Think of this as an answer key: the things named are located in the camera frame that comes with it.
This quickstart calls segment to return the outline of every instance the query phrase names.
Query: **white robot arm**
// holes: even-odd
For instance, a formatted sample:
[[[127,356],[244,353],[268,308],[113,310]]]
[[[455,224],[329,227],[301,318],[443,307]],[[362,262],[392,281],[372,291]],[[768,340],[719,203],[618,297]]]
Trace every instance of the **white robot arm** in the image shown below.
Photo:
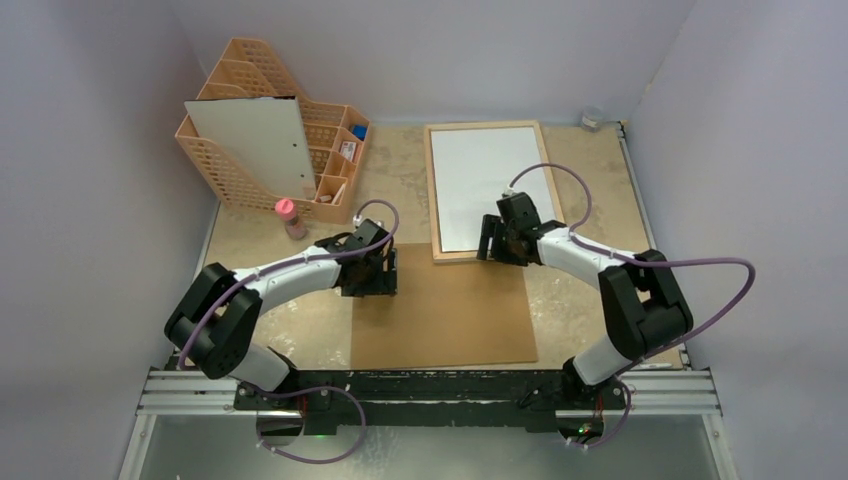
[[[354,254],[389,233],[371,220],[355,232],[327,238],[298,255],[255,268],[204,267],[165,325],[165,335],[185,349],[203,316],[228,289],[243,283],[201,327],[188,357],[211,379],[231,376],[266,391],[276,389],[292,370],[290,361],[269,347],[251,343],[256,321],[269,310],[310,292],[340,287],[342,296],[397,293],[396,251],[375,248]]]
[[[692,329],[692,314],[671,269],[640,268],[621,260],[664,261],[662,253],[613,250],[577,235],[563,223],[542,223],[526,193],[507,195],[497,204],[501,216],[483,218],[478,259],[556,268],[601,294],[606,334],[566,361],[564,384],[570,393],[581,396],[599,388],[648,352]],[[596,253],[575,240],[617,255]],[[650,298],[641,300],[639,291],[650,292]]]

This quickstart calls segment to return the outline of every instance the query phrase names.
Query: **marble table surface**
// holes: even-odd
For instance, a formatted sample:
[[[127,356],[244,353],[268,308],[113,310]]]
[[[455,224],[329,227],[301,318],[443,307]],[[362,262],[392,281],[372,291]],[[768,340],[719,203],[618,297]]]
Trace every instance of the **marble table surface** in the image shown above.
[[[402,222],[396,242],[427,243],[430,218],[424,130],[422,126],[372,128],[354,205],[371,198],[392,202]],[[647,249],[645,229],[616,130],[588,133],[576,127],[543,126],[542,131],[549,160],[575,169],[592,190],[594,209],[581,234],[620,249]],[[556,172],[554,177],[566,222],[579,219],[586,208],[582,189],[563,172]],[[369,208],[367,214],[384,221],[390,221],[391,216],[380,206]],[[262,265],[298,253],[315,240],[346,229],[317,222],[308,222],[307,226],[307,237],[293,241],[275,215],[237,212],[222,206],[206,263],[220,262],[230,269]],[[551,268],[531,266],[524,269],[524,276],[539,361],[481,368],[560,368],[566,359],[604,333],[600,296],[593,288]],[[351,311],[352,300],[340,297],[336,291],[304,295],[260,318],[253,340],[288,355],[300,368],[349,368]],[[677,350],[665,352],[651,362],[681,365]]]

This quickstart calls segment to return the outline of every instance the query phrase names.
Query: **pink bottle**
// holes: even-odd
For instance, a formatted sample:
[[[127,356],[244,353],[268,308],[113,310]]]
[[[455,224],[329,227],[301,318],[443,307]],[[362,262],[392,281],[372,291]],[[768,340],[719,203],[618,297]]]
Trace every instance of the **pink bottle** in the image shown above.
[[[288,198],[284,198],[277,202],[274,207],[277,215],[283,219],[286,224],[286,233],[294,240],[300,240],[306,236],[306,225],[297,214],[297,206]]]

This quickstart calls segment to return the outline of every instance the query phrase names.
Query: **orange desk organizer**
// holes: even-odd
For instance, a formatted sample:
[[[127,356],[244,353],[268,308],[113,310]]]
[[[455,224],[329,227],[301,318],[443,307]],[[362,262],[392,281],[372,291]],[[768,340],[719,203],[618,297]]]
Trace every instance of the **orange desk organizer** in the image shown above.
[[[315,171],[315,198],[292,199],[299,214],[320,222],[350,223],[364,152],[371,138],[370,128],[364,141],[350,132],[353,125],[370,127],[368,119],[359,111],[350,105],[310,100],[271,47],[262,40],[250,38],[230,40],[197,98],[279,95],[297,97]],[[224,205],[239,210],[274,213],[274,205],[280,197],[269,193],[241,166],[238,159],[227,154],[213,140],[200,137],[189,116],[185,117],[175,137]],[[339,153],[342,142],[346,141],[356,144],[352,162]],[[326,195],[335,197],[343,185],[341,198],[336,199],[334,204],[317,201]]]

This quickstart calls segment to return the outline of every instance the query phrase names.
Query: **white board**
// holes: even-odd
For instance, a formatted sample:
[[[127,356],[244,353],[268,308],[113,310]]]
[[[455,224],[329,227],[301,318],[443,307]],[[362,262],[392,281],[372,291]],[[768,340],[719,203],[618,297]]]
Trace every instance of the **white board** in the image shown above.
[[[532,126],[431,130],[442,252],[475,251],[484,214],[498,215],[495,202],[509,182],[542,159]],[[533,199],[542,221],[558,218],[544,169],[521,178],[516,191]]]
[[[217,143],[269,193],[311,200],[315,174],[294,97],[185,102],[197,133]]]

